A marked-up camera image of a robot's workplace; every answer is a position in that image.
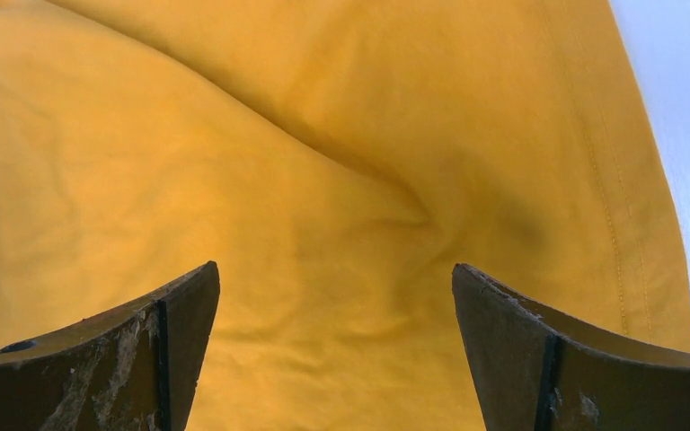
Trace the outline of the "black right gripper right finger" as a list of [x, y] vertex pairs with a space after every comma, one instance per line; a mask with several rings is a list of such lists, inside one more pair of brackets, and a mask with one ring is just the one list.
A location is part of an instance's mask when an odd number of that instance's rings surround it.
[[489, 430], [690, 430], [690, 353], [600, 329], [477, 268], [456, 318]]

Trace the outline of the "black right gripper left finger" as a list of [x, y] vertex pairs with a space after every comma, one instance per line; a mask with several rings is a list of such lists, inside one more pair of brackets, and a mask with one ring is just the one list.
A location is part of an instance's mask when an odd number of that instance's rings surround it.
[[216, 263], [0, 348], [0, 430], [183, 430], [220, 294]]

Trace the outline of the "yellow t-shirt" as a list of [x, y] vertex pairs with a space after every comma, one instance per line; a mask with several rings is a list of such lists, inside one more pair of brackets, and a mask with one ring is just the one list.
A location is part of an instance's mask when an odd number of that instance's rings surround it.
[[690, 352], [607, 1], [0, 1], [0, 347], [214, 260], [192, 430], [480, 430], [451, 273]]

